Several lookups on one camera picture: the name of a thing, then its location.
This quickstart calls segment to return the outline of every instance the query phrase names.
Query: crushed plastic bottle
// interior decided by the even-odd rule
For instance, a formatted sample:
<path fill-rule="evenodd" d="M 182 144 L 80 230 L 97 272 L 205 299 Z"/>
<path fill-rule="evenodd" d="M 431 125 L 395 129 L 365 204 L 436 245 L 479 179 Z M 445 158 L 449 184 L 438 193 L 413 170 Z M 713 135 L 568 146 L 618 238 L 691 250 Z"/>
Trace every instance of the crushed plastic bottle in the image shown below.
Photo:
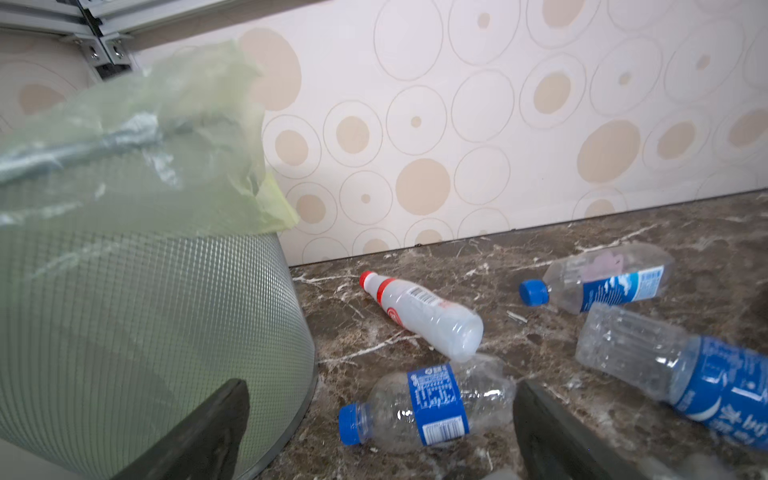
<path fill-rule="evenodd" d="M 463 362 L 477 352 L 482 319 L 467 307 L 444 300 L 423 286 L 375 272 L 361 275 L 360 286 L 389 318 L 424 337 L 451 360 Z"/>
<path fill-rule="evenodd" d="M 768 449 L 768 358 L 595 303 L 576 360 L 736 442 Z"/>
<path fill-rule="evenodd" d="M 383 376 L 365 403 L 339 411 L 344 445 L 369 440 L 387 452 L 405 453 L 512 421 L 517 388 L 500 359 L 478 354 L 414 372 Z"/>
<path fill-rule="evenodd" d="M 669 253 L 649 243 L 604 248 L 556 260 L 542 280 L 520 284 L 520 297 L 528 306 L 553 303 L 570 313 L 596 302 L 637 302 L 660 296 L 673 266 Z"/>

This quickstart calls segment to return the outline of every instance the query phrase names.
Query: blue bottle cap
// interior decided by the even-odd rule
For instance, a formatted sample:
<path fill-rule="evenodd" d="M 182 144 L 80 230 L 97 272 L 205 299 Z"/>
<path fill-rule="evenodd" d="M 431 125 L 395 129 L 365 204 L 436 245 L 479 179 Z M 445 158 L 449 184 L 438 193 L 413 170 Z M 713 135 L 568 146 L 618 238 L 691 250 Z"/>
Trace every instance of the blue bottle cap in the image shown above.
<path fill-rule="evenodd" d="M 339 436 L 344 445 L 358 445 L 360 435 L 357 433 L 357 404 L 343 406 L 339 410 Z"/>
<path fill-rule="evenodd" d="M 520 298 L 528 306 L 539 306 L 549 303 L 547 284 L 541 280 L 526 280 L 520 284 Z"/>

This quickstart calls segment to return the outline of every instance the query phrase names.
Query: circle pattern wallpaper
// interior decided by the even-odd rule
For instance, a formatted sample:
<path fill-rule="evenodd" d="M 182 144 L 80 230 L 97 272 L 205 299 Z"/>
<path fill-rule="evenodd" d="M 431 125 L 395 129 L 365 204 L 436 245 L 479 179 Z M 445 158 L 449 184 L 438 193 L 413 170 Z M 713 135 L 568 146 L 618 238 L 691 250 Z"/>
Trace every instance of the circle pattern wallpaper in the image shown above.
<path fill-rule="evenodd" d="M 280 234 L 292 265 L 768 185 L 760 2 L 335 0 L 217 18 L 135 57 L 234 40 L 261 67 L 249 101 L 300 217 Z M 0 134 L 78 89 L 28 60 L 41 40 L 2 40 Z"/>

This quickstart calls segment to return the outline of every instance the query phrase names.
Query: metal frame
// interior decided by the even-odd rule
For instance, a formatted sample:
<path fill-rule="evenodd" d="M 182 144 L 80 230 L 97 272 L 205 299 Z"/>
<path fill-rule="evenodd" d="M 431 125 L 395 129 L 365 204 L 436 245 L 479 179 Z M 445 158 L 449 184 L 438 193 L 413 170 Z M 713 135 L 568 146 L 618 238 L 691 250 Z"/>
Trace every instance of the metal frame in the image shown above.
<path fill-rule="evenodd" d="M 97 37 L 96 35 L 74 34 L 62 41 L 74 43 L 85 56 L 85 60 L 91 67 L 101 67 L 102 65 L 130 65 L 131 60 L 128 52 L 123 46 L 123 40 L 130 38 L 128 35 L 106 35 Z"/>
<path fill-rule="evenodd" d="M 0 0 L 0 28 L 59 35 L 90 35 L 79 7 L 55 0 Z"/>
<path fill-rule="evenodd" d="M 202 12 L 234 0 L 79 0 L 101 21 L 104 35 L 131 33 L 142 28 Z"/>

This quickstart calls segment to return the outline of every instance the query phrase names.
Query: barcode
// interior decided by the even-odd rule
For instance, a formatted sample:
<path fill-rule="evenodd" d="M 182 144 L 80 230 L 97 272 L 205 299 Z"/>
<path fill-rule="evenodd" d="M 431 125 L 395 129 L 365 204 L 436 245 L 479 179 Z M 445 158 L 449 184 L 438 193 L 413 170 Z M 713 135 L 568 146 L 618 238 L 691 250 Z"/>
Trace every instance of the barcode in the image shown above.
<path fill-rule="evenodd" d="M 408 290 L 408 293 L 410 294 L 410 296 L 417 299 L 419 302 L 424 302 L 424 303 L 427 303 L 428 305 L 436 305 L 441 301 L 439 296 L 435 295 L 429 290 L 424 290 L 420 286 L 414 286 L 413 288 Z"/>
<path fill-rule="evenodd" d="M 428 423 L 422 427 L 422 433 L 427 445 L 447 442 L 450 439 L 464 436 L 464 422 L 462 417 L 458 416 L 440 420 L 439 422 Z"/>
<path fill-rule="evenodd" d="M 637 293 L 632 300 L 654 298 L 659 290 L 662 275 L 664 275 L 664 266 L 657 266 L 637 272 Z"/>

